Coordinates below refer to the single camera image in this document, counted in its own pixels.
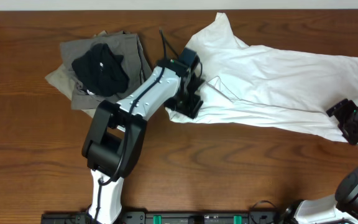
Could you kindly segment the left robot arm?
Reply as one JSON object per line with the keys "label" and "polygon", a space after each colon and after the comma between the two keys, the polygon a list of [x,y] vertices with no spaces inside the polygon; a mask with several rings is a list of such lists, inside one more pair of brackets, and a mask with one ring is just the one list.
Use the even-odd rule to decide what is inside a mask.
{"label": "left robot arm", "polygon": [[147,122],[160,106],[197,117],[203,104],[198,88],[204,80],[195,72],[202,63],[159,60],[151,76],[117,103],[97,107],[82,149],[93,177],[91,223],[114,223],[121,213],[124,179],[132,172],[142,150]]}

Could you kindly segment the white t-shirt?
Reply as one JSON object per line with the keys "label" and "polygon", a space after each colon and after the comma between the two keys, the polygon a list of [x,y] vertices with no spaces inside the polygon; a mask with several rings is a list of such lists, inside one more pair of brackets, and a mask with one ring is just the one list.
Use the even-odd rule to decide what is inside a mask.
{"label": "white t-shirt", "polygon": [[343,141],[326,111],[343,99],[358,103],[357,58],[247,45],[224,13],[187,47],[199,55],[205,79],[196,123],[274,127]]}

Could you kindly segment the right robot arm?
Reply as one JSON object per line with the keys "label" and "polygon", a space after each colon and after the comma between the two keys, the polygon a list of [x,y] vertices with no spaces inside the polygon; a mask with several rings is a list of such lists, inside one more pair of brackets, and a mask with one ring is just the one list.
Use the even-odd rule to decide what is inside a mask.
{"label": "right robot arm", "polygon": [[[358,143],[358,106],[347,99],[326,112],[338,121],[345,140]],[[358,223],[358,166],[338,185],[334,195],[317,200],[301,200],[280,217],[280,223],[322,224]]]}

